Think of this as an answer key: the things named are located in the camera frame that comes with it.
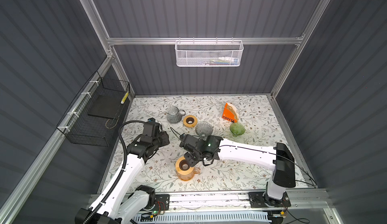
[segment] white cable tray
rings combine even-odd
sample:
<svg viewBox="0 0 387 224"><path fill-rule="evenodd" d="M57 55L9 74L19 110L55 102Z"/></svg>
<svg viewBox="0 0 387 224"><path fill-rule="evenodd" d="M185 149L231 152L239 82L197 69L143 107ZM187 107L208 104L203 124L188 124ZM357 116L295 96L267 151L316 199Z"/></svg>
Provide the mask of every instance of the white cable tray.
<svg viewBox="0 0 387 224"><path fill-rule="evenodd" d="M141 214L133 217L137 223L142 223ZM238 221L242 223L271 223L267 218L267 212L261 211L230 211L230 212L178 212L165 213L153 217L152 220L145 220L146 223L205 223L212 222L226 223Z"/></svg>
<svg viewBox="0 0 387 224"><path fill-rule="evenodd" d="M240 40L177 40L175 51L179 67L238 67L243 43Z"/></svg>

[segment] wire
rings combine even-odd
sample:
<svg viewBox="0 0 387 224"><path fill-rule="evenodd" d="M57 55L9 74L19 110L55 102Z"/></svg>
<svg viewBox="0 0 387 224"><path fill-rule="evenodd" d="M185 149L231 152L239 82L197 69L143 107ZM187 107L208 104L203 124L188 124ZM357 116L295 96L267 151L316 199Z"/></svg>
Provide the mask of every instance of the wire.
<svg viewBox="0 0 387 224"><path fill-rule="evenodd" d="M173 128L171 127L171 131L172 131L172 133L173 133L178 139L180 139L180 137L179 137L180 134L179 134L175 129L173 129Z"/></svg>
<svg viewBox="0 0 387 224"><path fill-rule="evenodd" d="M197 137L200 137L203 141L204 141L204 138L202 138L201 136L198 136L198 135L193 135L193 136L197 136Z"/></svg>
<svg viewBox="0 0 387 224"><path fill-rule="evenodd" d="M114 124L114 126L108 127L107 124L108 124L109 120L110 120L110 119L108 119L108 120L106 121L106 123L105 123L105 126L106 126L106 128L108 128L108 129L114 128L114 127L117 125L117 123L119 122L119 120L117 119L116 124Z"/></svg>
<svg viewBox="0 0 387 224"><path fill-rule="evenodd" d="M288 211L288 208L284 206L284 203L283 203L283 202L282 202L281 204L282 204L282 206L285 208L285 211L284 211L284 212L287 212L287 211Z"/></svg>
<svg viewBox="0 0 387 224"><path fill-rule="evenodd" d="M177 205L176 207L179 207L180 209L176 209L176 210L170 210L171 212L178 212L180 211L182 208L184 209L187 209L187 210L197 210L199 208L203 208L203 207L241 207L242 204L239 204L239 205L202 205L200 207L196 207L196 208L188 208L188 207L184 207L184 206L181 206L181 205Z"/></svg>
<svg viewBox="0 0 387 224"><path fill-rule="evenodd" d="M299 221L299 222L305 223L305 224L310 223L310 220L307 219L307 218L296 218L296 217L294 217L294 216L292 215L292 213L289 212L288 208L286 208L286 211L287 211L287 212L288 212L295 220L293 220L293 221L291 221L291 222L288 222L288 223L285 223L285 224L290 224L290 223L293 223L293 222L295 222L295 221Z"/></svg>
<svg viewBox="0 0 387 224"><path fill-rule="evenodd" d="M160 205L160 202L157 202L157 204L159 204L159 212L157 212L157 215L159 215L160 211L161 211L161 205Z"/></svg>
<svg viewBox="0 0 387 224"><path fill-rule="evenodd" d="M165 205L164 205L164 202L160 202L163 206L164 206L164 212L165 212Z"/></svg>
<svg viewBox="0 0 387 224"><path fill-rule="evenodd" d="M257 149L249 149L249 148L245 148L245 147L239 147L239 146L233 146L233 145L222 145L222 146L219 146L217 147L215 150L214 150L214 153L212 154L212 158L214 158L214 154L216 153L216 150L218 150L219 148L223 147L223 146L228 146L228 147L238 147L238 148L241 148L241 149L248 149L248 150L253 150L253 151L257 151L257 152L263 152L265 154L273 154L273 155L276 155L276 156L279 156L279 157L282 157L288 161L290 161L291 163L293 163L294 165L296 165L297 167L299 167L304 173L306 173L306 175L315 183L316 181L309 175L309 173L307 171L305 171L303 168L301 168L297 163L295 163L294 161L286 158L286 157L283 157L279 154L274 154L274 153L270 153L270 152L265 152L265 151L262 151L262 150L257 150Z"/></svg>
<svg viewBox="0 0 387 224"><path fill-rule="evenodd" d="M204 163L204 160L202 161L203 166L210 166L210 165L213 164L213 163L214 163L214 159L212 159L211 163L209 163L209 164L205 164L205 163Z"/></svg>
<svg viewBox="0 0 387 224"><path fill-rule="evenodd" d="M301 181L301 180L296 180L297 182L302 182L302 183L306 183L306 184L310 184L312 185L314 188L316 188L316 186L314 184L311 184L311 183L308 183L308 182L304 182L304 181Z"/></svg>
<svg viewBox="0 0 387 224"><path fill-rule="evenodd" d="M157 153L157 150L158 150L158 149L156 149L156 150L154 151L154 153L149 157L150 159Z"/></svg>
<svg viewBox="0 0 387 224"><path fill-rule="evenodd" d="M106 195L104 196L104 198L102 198L102 200L99 202L99 204L93 209L92 212L90 212L87 217L85 218L85 220L83 221L82 224L86 224L88 223L91 218L94 216L95 213L97 213L97 211L99 210L99 208L102 206L103 203L106 202L106 200L108 199L109 195L113 192L114 188L116 187L116 185L118 184L118 182L120 181L122 175L123 175L123 172L125 171L124 168L126 167L126 162L127 162L127 155L128 155L128 152L127 152L127 149L126 149L126 145L125 145L125 142L122 138L122 135L121 135L121 132L122 132L122 129L125 125L129 124L129 123L134 123L134 122L137 122L137 123L142 123L142 124L145 124L145 121L142 121L142 120L130 120L130 121L127 121L125 123L123 123L120 128L119 128L119 138L120 138L120 141L121 141L121 144L122 144L122 148L123 148L123 161L122 161L122 169L120 170L120 173L118 174L116 180L114 181L113 185L110 187L110 189L108 190L108 192L106 193Z"/></svg>

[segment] black cable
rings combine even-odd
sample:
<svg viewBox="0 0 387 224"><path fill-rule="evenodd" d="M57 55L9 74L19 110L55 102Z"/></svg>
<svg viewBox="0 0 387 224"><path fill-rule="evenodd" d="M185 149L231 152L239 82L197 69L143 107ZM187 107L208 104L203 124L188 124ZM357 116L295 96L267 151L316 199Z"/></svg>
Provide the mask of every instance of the black cable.
<svg viewBox="0 0 387 224"><path fill-rule="evenodd" d="M121 144L122 144L122 148L123 148L123 161L122 161L122 167L125 168L126 167L126 161L127 161L127 155L128 155L128 152L127 152L127 149L126 149L126 145L125 145L125 142L122 138L122 135L121 135L121 132L122 132L122 129L125 125L129 124L129 123L134 123L134 122L137 122L137 123L142 123L144 124L145 121L142 121L142 120L130 120L130 121L127 121L125 123L123 123L120 128L119 128L119 138L120 138L120 141L121 141ZM93 209L92 212L90 212L88 214L88 216L85 218L85 220L83 221L82 224L87 224L91 218L94 216L95 213L97 213L97 211L99 210L99 208L102 206L103 203L106 202L106 200L108 199L109 195L113 192L114 188L116 187L116 185L118 184L118 182L120 181L120 178L122 177L123 175L123 172L125 170L124 169L121 169L120 170L120 173L119 175L117 176L116 180L114 181L113 185L110 187L110 189L108 190L108 192L106 193L106 195L104 196L104 198L102 198L102 200L99 202L99 204Z"/></svg>
<svg viewBox="0 0 387 224"><path fill-rule="evenodd" d="M251 198L252 199L257 199L257 200L262 201L262 202L266 202L264 199L261 199L258 196L252 196Z"/></svg>
<svg viewBox="0 0 387 224"><path fill-rule="evenodd" d="M221 148L221 147L223 147L223 146L237 147L237 148L241 148L241 149L248 149L248 150L253 150L253 151L257 151L257 152L263 152L263 153L265 153L265 154L273 154L273 153L270 153L270 152L265 152L265 151L257 150L257 149L249 149L249 148L239 147L239 146L233 146L233 145L222 145L222 146L217 147L217 148L214 150L214 153L212 154L212 158L214 157L214 154L216 153L216 150L218 150L219 148ZM315 184L317 184L316 181L309 175L309 173L308 173L307 171L305 171L303 168L301 168L301 167L300 167L297 163L295 163L294 161L292 161L292 160L290 160L290 159L288 159L288 158L286 158L286 157L283 157L283 156L281 156L281 155L279 155L279 154L273 154L273 155L280 156L280 157L282 157L282 158L284 158L284 159L286 159L286 160L289 160L291 163L293 163L294 165L296 165L297 167L299 167L304 173L306 173L306 175L307 175L307 176L308 176Z"/></svg>
<svg viewBox="0 0 387 224"><path fill-rule="evenodd" d="M198 136L198 135L193 135L193 136L197 136L197 137L200 137L200 138L201 138L201 139L202 139L203 141L205 141L205 140L204 140L204 138L202 138L201 136Z"/></svg>
<svg viewBox="0 0 387 224"><path fill-rule="evenodd" d="M205 164L205 163L204 163L204 160L202 161L203 166L210 166L210 165L213 164L213 163L214 163L214 159L212 159L211 163L209 163L209 164Z"/></svg>
<svg viewBox="0 0 387 224"><path fill-rule="evenodd" d="M171 131L172 131L172 133L177 137L177 139L179 139L180 140L180 135L181 134L179 134L175 129L173 129L172 127L171 127Z"/></svg>
<svg viewBox="0 0 387 224"><path fill-rule="evenodd" d="M156 149L156 150L154 151L154 153L152 154L152 156L149 157L150 159L157 153L157 150L158 150L158 149Z"/></svg>
<svg viewBox="0 0 387 224"><path fill-rule="evenodd" d="M290 223L293 223L293 222L295 222L295 221L299 221L299 222L305 223L305 224L310 223L310 220L307 219L307 218L296 218L296 217L294 217L294 216L289 212L288 208L286 208L286 211L287 211L287 212L288 212L295 220L293 220L293 221L291 221L291 222L288 222L288 223L285 223L285 224L290 224Z"/></svg>
<svg viewBox="0 0 387 224"><path fill-rule="evenodd" d="M302 183L306 183L306 184L309 184L309 185L312 185L314 188L316 188L316 186L314 184L311 184L311 183L308 183L308 182L305 182L305 181L301 181L301 180L296 180L297 182L302 182Z"/></svg>

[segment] gray corrugated wall panel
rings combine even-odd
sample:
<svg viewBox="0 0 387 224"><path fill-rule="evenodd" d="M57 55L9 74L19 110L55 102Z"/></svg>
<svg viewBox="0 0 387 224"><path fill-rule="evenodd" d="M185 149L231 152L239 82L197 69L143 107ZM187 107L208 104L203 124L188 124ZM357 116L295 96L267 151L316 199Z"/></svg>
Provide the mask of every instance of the gray corrugated wall panel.
<svg viewBox="0 0 387 224"><path fill-rule="evenodd" d="M116 71L114 71L113 67L110 67L104 77L108 79L113 79L113 80L119 80Z"/></svg>
<svg viewBox="0 0 387 224"><path fill-rule="evenodd" d="M0 24L3 205L106 54L79 0L0 0ZM111 151L65 141L20 216L32 213L27 219L42 223L48 210L73 221L75 206L97 191Z"/></svg>
<svg viewBox="0 0 387 224"><path fill-rule="evenodd" d="M116 45L137 95L270 93L293 45L246 45L239 67L178 67L171 45Z"/></svg>
<svg viewBox="0 0 387 224"><path fill-rule="evenodd" d="M110 37L297 37L319 0L94 0Z"/></svg>
<svg viewBox="0 0 387 224"><path fill-rule="evenodd" d="M345 223L387 211L387 0L332 0L277 101Z"/></svg>

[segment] mounting plate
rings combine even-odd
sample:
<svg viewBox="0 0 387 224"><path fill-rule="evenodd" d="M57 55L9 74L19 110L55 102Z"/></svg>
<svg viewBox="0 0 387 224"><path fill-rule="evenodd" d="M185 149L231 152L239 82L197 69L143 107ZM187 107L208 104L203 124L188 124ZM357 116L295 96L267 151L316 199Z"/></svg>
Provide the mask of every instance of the mounting plate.
<svg viewBox="0 0 387 224"><path fill-rule="evenodd" d="M165 205L165 210L169 210L169 202L170 202L169 198L170 198L170 195L156 195L156 201L155 201L154 207L150 210L145 210L145 211L159 210L159 205L157 204L157 202L163 202Z"/></svg>
<svg viewBox="0 0 387 224"><path fill-rule="evenodd" d="M249 192L249 201L252 208L267 208L267 207L273 207L269 206L264 202L264 193L262 192ZM282 197L282 203L276 203L274 207L290 207L290 200L288 197L288 194L284 192L284 195Z"/></svg>

